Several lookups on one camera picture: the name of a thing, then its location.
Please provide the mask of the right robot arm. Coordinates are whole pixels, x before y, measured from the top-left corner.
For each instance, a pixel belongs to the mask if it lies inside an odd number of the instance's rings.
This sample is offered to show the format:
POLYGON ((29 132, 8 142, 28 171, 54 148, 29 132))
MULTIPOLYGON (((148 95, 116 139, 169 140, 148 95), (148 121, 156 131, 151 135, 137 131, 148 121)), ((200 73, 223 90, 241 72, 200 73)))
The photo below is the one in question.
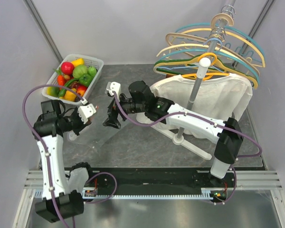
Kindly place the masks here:
POLYGON ((144 81, 135 81, 128 87, 130 97, 121 92, 121 84, 109 82, 106 87, 108 96, 113 100, 108 106, 108 118, 103 125, 121 128, 118 117, 142 127, 152 127, 167 137, 175 145, 192 150, 205 160, 211 159, 204 151, 191 145, 183 138, 178 138, 169 128, 183 128, 216 144, 214 162, 208 175, 209 184, 219 187, 225 182, 225 175, 235 163, 243 142, 243 134, 236 119, 226 121, 203 116, 182 107, 164 97, 155 96, 144 81))

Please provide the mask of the clear zip top bag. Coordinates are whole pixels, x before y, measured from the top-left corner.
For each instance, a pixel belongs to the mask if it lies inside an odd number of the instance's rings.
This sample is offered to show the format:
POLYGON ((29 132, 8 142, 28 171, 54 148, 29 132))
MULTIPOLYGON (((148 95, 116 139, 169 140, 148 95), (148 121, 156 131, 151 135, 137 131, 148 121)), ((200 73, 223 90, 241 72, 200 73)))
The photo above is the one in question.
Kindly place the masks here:
POLYGON ((106 118, 107 116, 105 117, 100 114, 93 115, 91 124, 84 128, 79 133, 79 136, 73 132, 68 132, 66 135, 67 140, 71 143, 100 147, 128 125, 128 122, 121 121, 122 125, 120 129, 103 126, 103 121, 106 118))

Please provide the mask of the small green fruit toy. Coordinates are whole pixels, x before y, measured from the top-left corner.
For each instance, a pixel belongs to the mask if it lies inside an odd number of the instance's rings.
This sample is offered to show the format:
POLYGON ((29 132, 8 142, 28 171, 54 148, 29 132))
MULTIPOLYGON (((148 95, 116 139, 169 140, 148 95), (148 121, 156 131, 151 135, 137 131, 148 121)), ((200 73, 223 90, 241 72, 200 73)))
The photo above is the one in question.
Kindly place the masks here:
POLYGON ((91 77, 95 77, 95 75, 97 74, 97 69, 94 66, 90 66, 87 70, 87 73, 91 76, 91 77))

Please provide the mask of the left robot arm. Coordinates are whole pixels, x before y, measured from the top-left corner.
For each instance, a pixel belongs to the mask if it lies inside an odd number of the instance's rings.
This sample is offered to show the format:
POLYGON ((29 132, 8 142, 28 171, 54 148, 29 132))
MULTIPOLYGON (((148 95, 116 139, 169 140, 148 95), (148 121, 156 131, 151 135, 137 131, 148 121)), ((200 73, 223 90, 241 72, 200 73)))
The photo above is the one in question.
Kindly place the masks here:
POLYGON ((41 155, 43 191, 42 201, 35 205, 36 213, 50 223, 63 221, 84 212, 82 191, 93 185, 95 176, 90 165, 80 162, 70 174, 63 162, 64 133, 75 139, 91 123, 95 107, 84 101, 66 115, 65 106, 59 100, 41 103, 42 114, 33 125, 33 134, 41 155))

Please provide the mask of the orange carrot toy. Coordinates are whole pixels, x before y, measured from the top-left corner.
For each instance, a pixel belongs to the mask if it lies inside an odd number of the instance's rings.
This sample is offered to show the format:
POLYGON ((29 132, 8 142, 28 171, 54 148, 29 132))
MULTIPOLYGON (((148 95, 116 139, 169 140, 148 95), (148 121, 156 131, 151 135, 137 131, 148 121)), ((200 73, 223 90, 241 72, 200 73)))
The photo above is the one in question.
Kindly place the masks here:
POLYGON ((66 82, 66 79, 62 75, 57 76, 57 84, 59 86, 64 86, 66 82))

